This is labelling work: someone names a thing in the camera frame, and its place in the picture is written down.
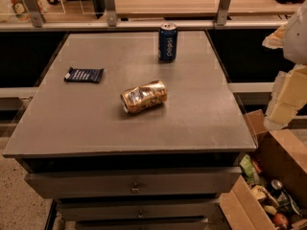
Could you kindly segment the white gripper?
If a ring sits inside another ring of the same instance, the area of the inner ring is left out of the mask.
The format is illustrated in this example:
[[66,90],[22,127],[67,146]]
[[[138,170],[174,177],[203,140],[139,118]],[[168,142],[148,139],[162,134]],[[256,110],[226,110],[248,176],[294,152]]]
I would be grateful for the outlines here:
[[296,63],[288,73],[280,71],[272,87],[264,126],[267,130],[286,127],[297,112],[307,104],[307,0],[289,19],[266,36],[262,45],[282,49],[284,58]]

